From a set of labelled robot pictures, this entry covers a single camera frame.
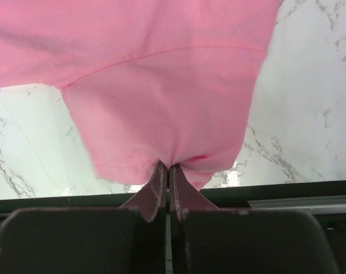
cloth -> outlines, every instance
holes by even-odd
[[[0,87],[62,91],[98,175],[232,167],[278,0],[0,0]]]

marble table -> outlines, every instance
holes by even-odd
[[[206,188],[325,180],[346,180],[346,0],[284,0],[243,149]],[[59,90],[0,89],[0,199],[140,188],[95,177]]]

pink fabric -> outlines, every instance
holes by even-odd
[[[98,175],[160,159],[196,188],[232,167],[278,0],[0,0],[0,87],[63,98]]]

garment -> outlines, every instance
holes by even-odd
[[[0,87],[62,91],[97,174],[232,167],[278,0],[2,0]]]

white marble surface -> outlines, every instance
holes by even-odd
[[[284,0],[243,149],[235,166],[206,187],[344,179],[346,0]],[[140,188],[94,176],[57,89],[0,89],[0,199]]]

